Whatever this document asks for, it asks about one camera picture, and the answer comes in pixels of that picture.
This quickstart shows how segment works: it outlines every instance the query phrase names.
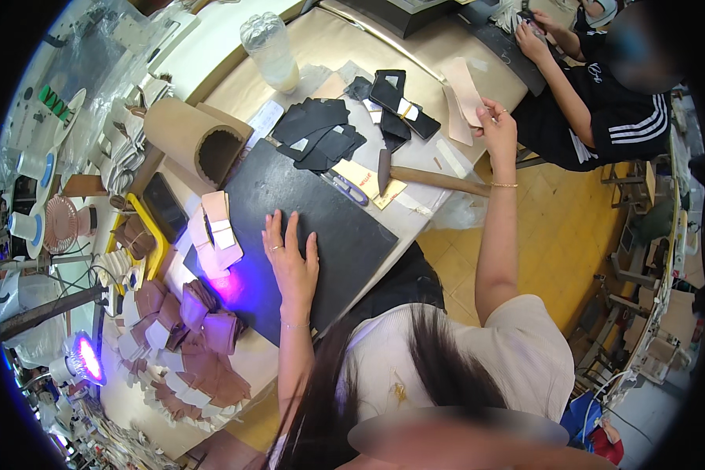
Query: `woman's hand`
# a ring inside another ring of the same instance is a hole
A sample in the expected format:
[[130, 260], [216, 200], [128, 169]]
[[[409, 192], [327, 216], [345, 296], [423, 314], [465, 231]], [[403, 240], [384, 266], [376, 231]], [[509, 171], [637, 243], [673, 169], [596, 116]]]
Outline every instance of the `woman's hand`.
[[551, 50], [543, 41], [533, 34], [531, 26], [527, 23], [523, 22], [517, 26], [514, 37], [517, 39], [517, 45], [519, 45], [522, 53], [536, 64], [545, 60], [553, 60]]
[[488, 112], [483, 108], [476, 109], [483, 128], [475, 132], [475, 137], [486, 137], [486, 148], [491, 154], [491, 168], [496, 182], [514, 184], [517, 174], [517, 123], [501, 103], [482, 99]]
[[310, 305], [319, 280], [319, 249], [316, 232], [306, 240], [306, 258], [298, 250], [298, 212], [293, 211], [287, 221], [285, 240], [282, 241], [282, 213], [266, 216], [266, 230], [261, 236], [264, 253], [269, 258], [277, 286], [282, 294], [280, 315], [289, 325], [305, 325], [310, 318]]
[[531, 8], [530, 11], [533, 12], [536, 24], [545, 29], [546, 33], [553, 34], [554, 31], [559, 31], [562, 28], [562, 25], [556, 23], [545, 11], [538, 10], [537, 8]]

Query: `thin bracelet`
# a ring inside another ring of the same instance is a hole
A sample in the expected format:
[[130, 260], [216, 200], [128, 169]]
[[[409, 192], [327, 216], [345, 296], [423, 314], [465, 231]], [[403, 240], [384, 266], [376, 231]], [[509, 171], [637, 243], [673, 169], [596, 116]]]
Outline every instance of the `thin bracelet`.
[[310, 326], [310, 321], [305, 325], [291, 325], [280, 318], [280, 322], [282, 323], [282, 325], [286, 326], [288, 329], [307, 328], [308, 326]]
[[500, 188], [516, 188], [517, 186], [519, 186], [519, 184], [517, 184], [517, 183], [514, 183], [514, 184], [496, 183], [495, 181], [492, 181], [491, 186], [498, 186]]

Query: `yellow floor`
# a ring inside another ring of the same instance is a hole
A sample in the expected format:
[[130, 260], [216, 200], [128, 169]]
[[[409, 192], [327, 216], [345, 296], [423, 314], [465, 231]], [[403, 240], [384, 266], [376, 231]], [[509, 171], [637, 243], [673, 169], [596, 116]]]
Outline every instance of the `yellow floor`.
[[[491, 180], [488, 156], [475, 169], [484, 181]], [[620, 211], [611, 209], [613, 186], [602, 185], [601, 176], [601, 169], [567, 172], [549, 163], [517, 171], [519, 291], [540, 296], [566, 335], [598, 288], [592, 275], [607, 271], [604, 259], [621, 223]], [[449, 315], [468, 325], [479, 325], [473, 294], [482, 235], [482, 228], [431, 230], [418, 238], [441, 278]], [[231, 422], [226, 430], [265, 452], [279, 420], [274, 393], [249, 410], [243, 423]]]

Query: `purple light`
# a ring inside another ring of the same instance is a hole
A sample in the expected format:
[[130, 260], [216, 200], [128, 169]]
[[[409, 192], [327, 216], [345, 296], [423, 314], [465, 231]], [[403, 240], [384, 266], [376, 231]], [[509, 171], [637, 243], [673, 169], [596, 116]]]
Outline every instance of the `purple light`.
[[102, 369], [99, 367], [99, 362], [97, 361], [97, 357], [94, 355], [92, 345], [86, 341], [86, 338], [81, 338], [79, 345], [79, 352], [81, 353], [81, 357], [83, 357], [86, 370], [88, 370], [95, 379], [100, 381], [102, 379]]
[[97, 385], [104, 385], [107, 383], [107, 379], [104, 377], [102, 364], [97, 359], [90, 339], [83, 330], [76, 333], [74, 347], [67, 357], [67, 362], [72, 364], [76, 375]]

